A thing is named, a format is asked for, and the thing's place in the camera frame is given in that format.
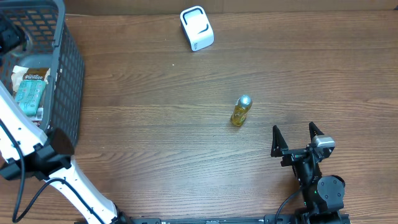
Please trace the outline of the brown snack bag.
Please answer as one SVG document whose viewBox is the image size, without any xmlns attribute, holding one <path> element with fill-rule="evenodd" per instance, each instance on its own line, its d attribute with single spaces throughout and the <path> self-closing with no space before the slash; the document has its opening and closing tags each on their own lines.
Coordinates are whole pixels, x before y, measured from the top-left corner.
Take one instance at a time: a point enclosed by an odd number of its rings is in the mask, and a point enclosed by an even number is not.
<svg viewBox="0 0 398 224">
<path fill-rule="evenodd" d="M 19 85 L 23 80 L 42 80 L 46 82 L 46 86 L 49 84 L 48 77 L 50 75 L 50 68 L 27 68 L 15 65 L 12 71 L 12 90 L 13 98 L 15 100 L 16 92 L 19 89 Z M 44 116 L 44 96 L 45 90 L 41 97 L 39 108 L 36 115 L 27 116 L 36 126 L 40 126 Z"/>
</svg>

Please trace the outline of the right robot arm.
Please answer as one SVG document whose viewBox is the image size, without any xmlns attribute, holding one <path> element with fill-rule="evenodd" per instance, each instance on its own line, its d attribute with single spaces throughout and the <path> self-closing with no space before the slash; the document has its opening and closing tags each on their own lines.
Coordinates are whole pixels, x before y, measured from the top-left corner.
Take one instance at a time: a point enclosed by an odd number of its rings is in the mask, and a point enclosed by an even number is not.
<svg viewBox="0 0 398 224">
<path fill-rule="evenodd" d="M 274 223 L 349 223 L 349 216 L 341 215 L 344 208 L 345 181 L 337 175 L 324 176 L 319 163 L 331 156 L 336 143 L 321 132 L 315 123 L 308 124 L 310 140 L 304 148 L 289 149 L 280 129 L 272 127 L 271 156 L 280 157 L 282 167 L 291 167 L 300 188 L 282 202 Z M 287 218 L 280 213 L 289 200 L 302 194 L 304 207 L 296 209 Z"/>
</svg>

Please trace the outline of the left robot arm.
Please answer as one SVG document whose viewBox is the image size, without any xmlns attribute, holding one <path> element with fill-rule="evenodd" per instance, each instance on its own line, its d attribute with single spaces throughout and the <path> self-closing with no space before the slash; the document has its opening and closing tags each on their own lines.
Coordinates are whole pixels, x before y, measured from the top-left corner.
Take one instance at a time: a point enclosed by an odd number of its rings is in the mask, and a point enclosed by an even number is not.
<svg viewBox="0 0 398 224">
<path fill-rule="evenodd" d="M 129 223 L 75 159 L 84 78 L 63 21 L 1 16 L 1 175 L 52 186 L 87 223 Z"/>
</svg>

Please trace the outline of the teal wafer packet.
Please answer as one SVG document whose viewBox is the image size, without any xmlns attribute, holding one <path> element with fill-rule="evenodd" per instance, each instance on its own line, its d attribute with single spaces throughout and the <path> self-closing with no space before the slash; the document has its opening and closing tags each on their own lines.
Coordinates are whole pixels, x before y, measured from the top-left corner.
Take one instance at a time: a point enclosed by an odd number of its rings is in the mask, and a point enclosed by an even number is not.
<svg viewBox="0 0 398 224">
<path fill-rule="evenodd" d="M 26 116 L 37 113 L 46 82 L 42 80 L 23 80 L 16 92 L 15 101 Z"/>
</svg>

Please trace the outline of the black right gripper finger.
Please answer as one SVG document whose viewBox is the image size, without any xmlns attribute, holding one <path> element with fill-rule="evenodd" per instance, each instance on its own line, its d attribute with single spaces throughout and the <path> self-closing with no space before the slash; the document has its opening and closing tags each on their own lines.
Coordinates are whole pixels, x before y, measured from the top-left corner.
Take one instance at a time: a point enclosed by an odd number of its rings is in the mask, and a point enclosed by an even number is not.
<svg viewBox="0 0 398 224">
<path fill-rule="evenodd" d="M 277 125 L 272 127 L 272 147 L 271 157 L 282 157 L 285 151 L 288 151 L 289 147 L 283 138 Z"/>
<path fill-rule="evenodd" d="M 320 131 L 320 129 L 316 126 L 316 124 L 311 121 L 308 124 L 309 127 L 309 131 L 310 131 L 310 139 L 312 140 L 315 136 L 319 136 L 319 135 L 324 135 L 323 132 Z"/>
</svg>

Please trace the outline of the yellow dish soap bottle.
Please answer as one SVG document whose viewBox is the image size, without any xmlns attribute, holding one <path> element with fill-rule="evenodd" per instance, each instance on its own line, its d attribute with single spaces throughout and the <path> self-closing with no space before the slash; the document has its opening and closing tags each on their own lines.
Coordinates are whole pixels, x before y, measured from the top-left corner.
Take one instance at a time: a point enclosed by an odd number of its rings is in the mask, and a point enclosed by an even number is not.
<svg viewBox="0 0 398 224">
<path fill-rule="evenodd" d="M 242 126 L 247 118 L 248 111 L 251 109 L 252 99 L 248 95 L 242 95 L 237 100 L 230 121 L 235 126 Z"/>
</svg>

